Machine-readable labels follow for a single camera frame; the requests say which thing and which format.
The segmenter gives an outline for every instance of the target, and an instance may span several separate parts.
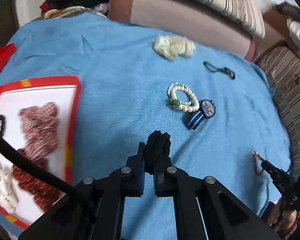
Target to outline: watch face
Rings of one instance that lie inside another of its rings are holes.
[[[201,109],[207,118],[211,118],[216,114],[216,109],[213,103],[209,100],[203,100],[201,104]]]

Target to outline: black cable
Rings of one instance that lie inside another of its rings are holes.
[[[38,167],[31,161],[29,161],[26,157],[23,157],[19,154],[9,143],[7,143],[0,136],[0,153],[13,164],[18,166],[20,169],[25,171],[26,173],[32,175],[33,177],[42,180],[43,182],[55,187],[58,190],[68,194],[78,201],[79,204],[86,210],[87,215],[89,216],[91,222],[95,221],[95,216],[93,212],[88,207],[85,199],[80,195],[77,190],[71,185],[67,184],[63,180],[54,176],[53,174],[45,171],[44,169]]]

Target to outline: blue watch strap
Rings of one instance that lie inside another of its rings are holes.
[[[190,122],[188,123],[188,127],[195,130],[198,125],[205,119],[205,115],[199,109],[191,114]]]

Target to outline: wristwatch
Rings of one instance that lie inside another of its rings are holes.
[[[188,127],[195,130],[198,125],[204,120],[214,117],[216,114],[216,107],[212,100],[202,100],[199,110],[191,114]]]

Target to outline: black keychain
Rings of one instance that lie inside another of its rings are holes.
[[[227,67],[223,67],[223,68],[217,68],[216,66],[212,65],[211,63],[209,63],[208,61],[204,61],[203,65],[211,72],[222,72],[226,75],[228,75],[232,80],[235,79],[235,74],[234,72],[227,68]]]

